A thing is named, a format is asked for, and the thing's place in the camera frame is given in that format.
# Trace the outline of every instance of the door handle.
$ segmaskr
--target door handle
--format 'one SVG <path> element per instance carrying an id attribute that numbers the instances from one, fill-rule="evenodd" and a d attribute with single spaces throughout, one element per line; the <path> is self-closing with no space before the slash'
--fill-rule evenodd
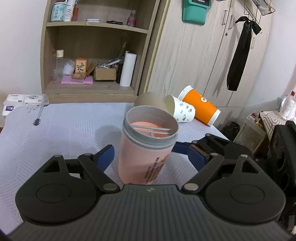
<path id="1" fill-rule="evenodd" d="M 234 24 L 234 16 L 233 16 L 233 15 L 231 15 L 231 19 L 230 19 L 230 23 L 229 23 L 228 30 L 232 29 L 232 27 L 233 27 L 233 24 Z"/>
<path id="2" fill-rule="evenodd" d="M 254 48 L 254 46 L 255 46 L 255 38 L 253 38 L 253 40 L 252 40 L 252 43 L 251 43 L 251 49 L 253 49 Z"/>
<path id="3" fill-rule="evenodd" d="M 224 16 L 223 16 L 223 22 L 222 22 L 222 25 L 225 25 L 225 24 L 226 24 L 227 13 L 228 13 L 228 10 L 225 10 L 225 11 L 224 11 Z"/>

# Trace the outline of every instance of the plastic bottle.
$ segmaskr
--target plastic bottle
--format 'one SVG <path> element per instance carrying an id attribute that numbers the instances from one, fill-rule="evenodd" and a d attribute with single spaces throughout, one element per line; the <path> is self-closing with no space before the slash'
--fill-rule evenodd
<path id="1" fill-rule="evenodd" d="M 64 22 L 71 22 L 73 16 L 75 0 L 68 0 L 67 7 L 65 11 L 65 19 Z"/>
<path id="2" fill-rule="evenodd" d="M 134 27 L 136 25 L 136 11 L 133 10 L 128 17 L 127 26 Z"/>
<path id="3" fill-rule="evenodd" d="M 64 50 L 57 50 L 57 60 L 55 69 L 55 79 L 61 81 L 63 78 L 64 70 Z"/>
<path id="4" fill-rule="evenodd" d="M 290 95 L 287 96 L 285 103 L 280 111 L 280 116 L 283 119 L 287 119 L 288 115 L 290 114 L 290 112 L 293 110 L 294 106 L 295 106 L 296 102 L 295 102 L 295 92 L 292 91 Z"/>
<path id="5" fill-rule="evenodd" d="M 76 0 L 75 5 L 74 5 L 74 9 L 73 9 L 73 16 L 72 16 L 72 22 L 77 21 L 78 18 L 78 0 Z"/>

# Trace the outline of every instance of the white paper cup with clover pattern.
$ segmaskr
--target white paper cup with clover pattern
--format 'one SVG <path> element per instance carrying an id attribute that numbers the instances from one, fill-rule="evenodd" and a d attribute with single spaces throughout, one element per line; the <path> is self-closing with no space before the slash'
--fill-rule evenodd
<path id="1" fill-rule="evenodd" d="M 190 122 L 194 119 L 195 108 L 178 98 L 168 95 L 164 98 L 164 103 L 168 112 L 177 120 L 178 123 Z"/>

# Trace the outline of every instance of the toilet paper package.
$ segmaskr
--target toilet paper package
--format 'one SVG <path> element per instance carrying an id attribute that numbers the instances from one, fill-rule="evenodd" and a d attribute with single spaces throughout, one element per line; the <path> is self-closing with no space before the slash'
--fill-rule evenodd
<path id="1" fill-rule="evenodd" d="M 2 115 L 5 117 L 15 108 L 25 105 L 48 104 L 46 95 L 26 95 L 26 94 L 10 94 L 3 102 L 4 108 Z"/>

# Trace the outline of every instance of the wooden wardrobe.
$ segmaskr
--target wooden wardrobe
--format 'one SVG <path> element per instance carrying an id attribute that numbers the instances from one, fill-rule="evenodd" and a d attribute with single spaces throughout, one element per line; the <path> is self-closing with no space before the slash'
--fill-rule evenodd
<path id="1" fill-rule="evenodd" d="M 237 91 L 226 86 L 228 70 L 244 22 L 235 21 L 248 10 L 256 16 L 261 33 L 252 35 L 251 49 Z M 204 26 L 182 22 L 182 1 L 171 0 L 151 74 L 142 79 L 143 91 L 160 97 L 178 96 L 191 85 L 221 110 L 214 123 L 223 127 L 237 118 L 252 90 L 265 52 L 272 14 L 261 17 L 252 0 L 212 0 Z"/>

